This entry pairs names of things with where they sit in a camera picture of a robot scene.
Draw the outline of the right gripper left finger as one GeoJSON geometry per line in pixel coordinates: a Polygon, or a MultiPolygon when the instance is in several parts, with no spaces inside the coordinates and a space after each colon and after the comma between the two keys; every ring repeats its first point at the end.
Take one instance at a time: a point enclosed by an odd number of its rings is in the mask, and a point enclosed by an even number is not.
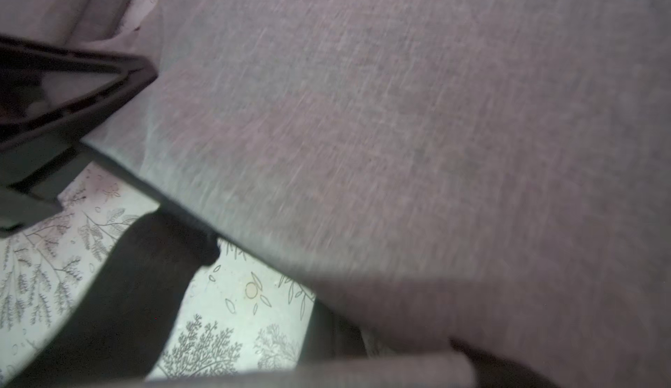
{"type": "Polygon", "coordinates": [[[10,387],[81,387],[147,377],[190,282],[219,257],[216,235],[159,209],[122,236],[59,333],[10,387]]]}

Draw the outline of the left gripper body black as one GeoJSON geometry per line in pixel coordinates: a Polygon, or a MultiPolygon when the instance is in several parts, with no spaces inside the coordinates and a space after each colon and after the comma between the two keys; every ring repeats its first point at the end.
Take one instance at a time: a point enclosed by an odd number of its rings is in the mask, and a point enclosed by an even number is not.
{"type": "Polygon", "coordinates": [[[1,38],[1,234],[12,236],[63,209],[58,195],[86,164],[77,144],[158,76],[145,57],[1,38]],[[54,102],[49,73],[108,74],[90,91],[54,102]]]}

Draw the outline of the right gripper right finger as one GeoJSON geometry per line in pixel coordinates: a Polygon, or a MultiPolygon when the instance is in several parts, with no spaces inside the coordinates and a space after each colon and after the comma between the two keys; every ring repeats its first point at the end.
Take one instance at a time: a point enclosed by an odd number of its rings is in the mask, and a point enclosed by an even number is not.
{"type": "Polygon", "coordinates": [[[558,388],[547,377],[514,360],[499,358],[459,339],[453,339],[451,346],[471,362],[479,387],[558,388]]]}

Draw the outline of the grey laptop bag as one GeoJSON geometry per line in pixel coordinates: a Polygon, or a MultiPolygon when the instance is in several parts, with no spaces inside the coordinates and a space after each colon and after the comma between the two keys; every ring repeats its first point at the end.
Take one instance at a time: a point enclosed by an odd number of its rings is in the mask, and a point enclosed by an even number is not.
{"type": "Polygon", "coordinates": [[[212,228],[390,357],[204,387],[670,384],[670,0],[261,0],[212,228]]]}
{"type": "Polygon", "coordinates": [[[130,0],[1,0],[1,33],[54,45],[111,38],[130,0]]]}

